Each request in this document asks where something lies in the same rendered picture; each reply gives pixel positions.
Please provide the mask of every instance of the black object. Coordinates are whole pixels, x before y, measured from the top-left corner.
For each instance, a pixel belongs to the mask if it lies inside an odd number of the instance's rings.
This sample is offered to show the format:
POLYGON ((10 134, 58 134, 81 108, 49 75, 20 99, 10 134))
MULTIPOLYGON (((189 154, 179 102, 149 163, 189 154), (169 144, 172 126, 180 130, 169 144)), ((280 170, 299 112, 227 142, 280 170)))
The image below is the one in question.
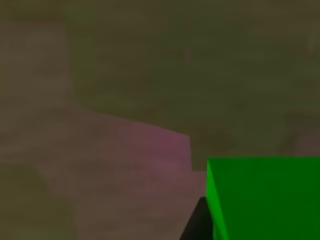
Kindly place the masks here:
POLYGON ((206 198, 199 199, 179 240, 213 240, 213 220, 206 198))

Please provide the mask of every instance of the dark green surface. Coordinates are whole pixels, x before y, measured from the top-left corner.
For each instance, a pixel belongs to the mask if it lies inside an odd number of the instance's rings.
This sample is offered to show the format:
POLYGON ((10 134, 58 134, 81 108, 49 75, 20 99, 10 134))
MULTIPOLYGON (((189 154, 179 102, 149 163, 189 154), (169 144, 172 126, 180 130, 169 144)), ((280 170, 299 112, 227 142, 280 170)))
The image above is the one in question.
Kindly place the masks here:
POLYGON ((319 172, 320 157, 209 159, 207 199, 228 235, 217 240, 320 239, 319 172))
POLYGON ((63 16, 79 103, 189 135, 196 170, 277 155, 285 116, 320 110, 319 1, 34 1, 7 19, 63 16))
POLYGON ((73 205, 30 165, 0 164, 0 239, 75 240, 73 205))

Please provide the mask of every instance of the green box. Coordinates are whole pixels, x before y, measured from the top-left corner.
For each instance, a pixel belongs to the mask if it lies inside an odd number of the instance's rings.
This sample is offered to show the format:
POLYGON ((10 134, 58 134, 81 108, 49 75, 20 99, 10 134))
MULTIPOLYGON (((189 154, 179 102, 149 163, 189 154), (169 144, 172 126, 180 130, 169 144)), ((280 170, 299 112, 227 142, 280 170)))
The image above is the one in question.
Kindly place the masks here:
POLYGON ((320 239, 320 157, 217 157, 207 164, 214 240, 320 239))

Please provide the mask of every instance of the cube's side face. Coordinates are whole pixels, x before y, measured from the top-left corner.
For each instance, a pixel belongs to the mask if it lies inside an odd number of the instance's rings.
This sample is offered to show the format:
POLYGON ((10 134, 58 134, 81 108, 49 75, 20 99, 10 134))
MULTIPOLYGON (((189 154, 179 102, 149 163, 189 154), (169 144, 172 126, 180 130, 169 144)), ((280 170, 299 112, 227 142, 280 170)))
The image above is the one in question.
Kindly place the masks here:
POLYGON ((320 239, 320 158, 210 159, 206 188, 222 240, 320 239))

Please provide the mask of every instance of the floor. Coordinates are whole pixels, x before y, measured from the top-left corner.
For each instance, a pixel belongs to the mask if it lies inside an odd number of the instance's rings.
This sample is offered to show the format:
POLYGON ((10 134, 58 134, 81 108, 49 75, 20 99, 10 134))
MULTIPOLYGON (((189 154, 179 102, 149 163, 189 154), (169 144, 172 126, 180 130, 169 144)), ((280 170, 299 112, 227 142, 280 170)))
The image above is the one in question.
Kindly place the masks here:
POLYGON ((0 31, 0 160, 74 200, 78 240, 177 240, 205 192, 189 138, 79 108, 62 25, 0 31))

